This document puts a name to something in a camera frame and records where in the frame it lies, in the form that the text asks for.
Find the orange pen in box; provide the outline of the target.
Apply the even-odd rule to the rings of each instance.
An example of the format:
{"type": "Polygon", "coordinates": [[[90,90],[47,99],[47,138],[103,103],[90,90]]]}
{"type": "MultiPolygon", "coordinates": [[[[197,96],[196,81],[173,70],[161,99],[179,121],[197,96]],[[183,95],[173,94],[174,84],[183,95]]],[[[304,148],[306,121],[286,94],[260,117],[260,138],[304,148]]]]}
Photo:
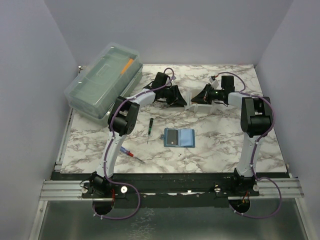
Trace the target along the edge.
{"type": "Polygon", "coordinates": [[[131,66],[131,64],[134,62],[134,59],[130,58],[127,62],[127,64],[124,66],[124,68],[121,70],[120,74],[123,75],[127,69],[131,66]]]}

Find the white plastic card tray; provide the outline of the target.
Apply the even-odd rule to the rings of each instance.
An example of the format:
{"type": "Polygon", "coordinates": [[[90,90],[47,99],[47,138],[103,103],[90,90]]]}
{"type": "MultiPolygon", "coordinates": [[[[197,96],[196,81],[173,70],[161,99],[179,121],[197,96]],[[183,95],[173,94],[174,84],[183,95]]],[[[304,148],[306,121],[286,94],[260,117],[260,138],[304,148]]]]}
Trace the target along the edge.
{"type": "Polygon", "coordinates": [[[189,90],[185,93],[186,105],[184,106],[184,110],[194,113],[205,113],[212,115],[218,109],[219,104],[214,102],[212,102],[211,104],[200,104],[192,102],[192,98],[195,97],[199,92],[199,89],[194,89],[189,90]]]}

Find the blue leather card holder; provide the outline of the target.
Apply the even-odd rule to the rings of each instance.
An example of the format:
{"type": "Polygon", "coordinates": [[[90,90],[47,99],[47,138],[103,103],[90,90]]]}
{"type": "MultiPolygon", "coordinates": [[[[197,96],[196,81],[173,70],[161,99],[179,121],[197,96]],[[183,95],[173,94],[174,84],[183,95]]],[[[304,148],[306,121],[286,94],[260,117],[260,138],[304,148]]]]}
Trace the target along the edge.
{"type": "Polygon", "coordinates": [[[165,128],[163,134],[163,146],[168,148],[195,148],[196,138],[195,130],[191,128],[165,128]],[[178,131],[177,145],[167,145],[167,130],[173,129],[178,131]]]}

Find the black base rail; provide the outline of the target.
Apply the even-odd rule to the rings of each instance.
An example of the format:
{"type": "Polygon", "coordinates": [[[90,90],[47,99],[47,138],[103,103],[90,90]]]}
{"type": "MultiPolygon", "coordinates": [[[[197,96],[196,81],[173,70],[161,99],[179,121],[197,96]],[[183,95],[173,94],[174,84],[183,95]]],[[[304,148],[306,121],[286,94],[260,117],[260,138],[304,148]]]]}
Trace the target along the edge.
{"type": "Polygon", "coordinates": [[[43,190],[54,200],[86,200],[117,208],[227,208],[232,200],[276,199],[293,190],[287,173],[259,173],[271,180],[237,180],[233,173],[116,173],[111,182],[96,174],[53,172],[43,190]]]}

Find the green black screwdriver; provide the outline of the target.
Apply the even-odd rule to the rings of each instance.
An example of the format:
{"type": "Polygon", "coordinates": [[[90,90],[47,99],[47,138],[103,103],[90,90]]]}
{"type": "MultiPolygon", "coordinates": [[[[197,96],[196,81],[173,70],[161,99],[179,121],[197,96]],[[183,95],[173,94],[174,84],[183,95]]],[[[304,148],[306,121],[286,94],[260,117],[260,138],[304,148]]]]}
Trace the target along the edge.
{"type": "Polygon", "coordinates": [[[151,117],[150,120],[149,120],[149,126],[148,126],[147,144],[149,143],[149,138],[150,138],[150,135],[151,135],[153,122],[154,122],[154,118],[151,117]]]}

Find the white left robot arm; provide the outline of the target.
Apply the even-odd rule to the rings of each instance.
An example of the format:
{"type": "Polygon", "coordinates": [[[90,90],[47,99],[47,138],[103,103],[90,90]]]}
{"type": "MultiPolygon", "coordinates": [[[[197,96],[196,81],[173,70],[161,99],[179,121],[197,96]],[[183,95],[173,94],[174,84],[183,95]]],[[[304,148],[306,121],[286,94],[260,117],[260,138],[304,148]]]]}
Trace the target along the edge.
{"type": "Polygon", "coordinates": [[[107,197],[111,191],[111,185],[116,183],[111,180],[114,167],[121,146],[126,137],[135,128],[140,108],[150,105],[159,99],[169,106],[184,107],[187,105],[181,96],[177,85],[173,85],[176,79],[166,74],[173,69],[168,67],[163,72],[158,72],[155,79],[146,85],[139,93],[129,96],[119,96],[113,105],[108,118],[109,135],[99,165],[90,177],[89,184],[93,191],[101,198],[107,197]]]}

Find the aluminium frame rail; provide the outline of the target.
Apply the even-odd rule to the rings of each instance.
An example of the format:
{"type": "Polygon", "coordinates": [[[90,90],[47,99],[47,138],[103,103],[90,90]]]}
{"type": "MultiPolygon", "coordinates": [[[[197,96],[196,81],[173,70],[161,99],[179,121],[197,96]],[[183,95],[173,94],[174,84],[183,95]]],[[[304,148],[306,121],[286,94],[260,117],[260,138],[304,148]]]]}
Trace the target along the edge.
{"type": "Polygon", "coordinates": [[[147,196],[193,196],[210,194],[218,198],[229,200],[249,199],[297,199],[303,198],[304,193],[298,178],[275,178],[271,181],[263,179],[258,181],[249,190],[241,190],[233,193],[227,189],[226,184],[213,182],[212,180],[138,180],[130,186],[114,184],[109,191],[101,193],[93,189],[89,182],[76,180],[48,180],[42,185],[39,199],[41,201],[76,201],[89,200],[110,201],[112,190],[119,198],[128,197],[130,194],[140,193],[147,196]]]}

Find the clear plastic storage box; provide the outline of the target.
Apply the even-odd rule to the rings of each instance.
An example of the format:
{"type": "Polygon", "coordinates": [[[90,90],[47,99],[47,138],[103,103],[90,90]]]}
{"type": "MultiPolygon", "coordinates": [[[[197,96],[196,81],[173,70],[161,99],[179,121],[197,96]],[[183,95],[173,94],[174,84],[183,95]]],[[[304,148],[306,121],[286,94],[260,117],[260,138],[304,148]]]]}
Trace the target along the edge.
{"type": "Polygon", "coordinates": [[[138,51],[109,43],[65,89],[69,106],[78,113],[101,120],[142,67],[138,51]],[[134,62],[121,74],[130,58],[134,62]]]}

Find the blue red screwdriver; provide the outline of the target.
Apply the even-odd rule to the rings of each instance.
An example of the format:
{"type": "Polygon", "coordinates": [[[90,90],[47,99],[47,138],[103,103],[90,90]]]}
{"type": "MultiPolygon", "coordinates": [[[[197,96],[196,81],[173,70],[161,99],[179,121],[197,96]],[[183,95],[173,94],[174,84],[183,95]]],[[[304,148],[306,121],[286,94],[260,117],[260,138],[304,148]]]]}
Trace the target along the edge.
{"type": "Polygon", "coordinates": [[[126,154],[127,156],[131,157],[131,158],[134,158],[138,161],[140,161],[141,163],[145,163],[143,160],[141,160],[140,158],[138,158],[137,156],[135,156],[132,152],[130,152],[128,149],[126,149],[125,147],[121,146],[120,147],[120,151],[124,154],[126,154]]]}

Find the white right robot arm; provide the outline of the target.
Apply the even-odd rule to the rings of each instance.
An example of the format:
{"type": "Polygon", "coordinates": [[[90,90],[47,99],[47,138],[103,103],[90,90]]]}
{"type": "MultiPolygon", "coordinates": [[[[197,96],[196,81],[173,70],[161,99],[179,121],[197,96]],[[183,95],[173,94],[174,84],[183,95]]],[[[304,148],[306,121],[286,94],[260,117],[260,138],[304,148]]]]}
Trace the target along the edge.
{"type": "Polygon", "coordinates": [[[230,183],[230,191],[241,196],[248,190],[245,180],[257,179],[256,164],[261,142],[275,125],[271,100],[245,92],[246,84],[235,73],[228,71],[211,77],[211,83],[191,99],[196,104],[224,104],[240,109],[240,127],[243,132],[243,146],[240,160],[230,183]]]}

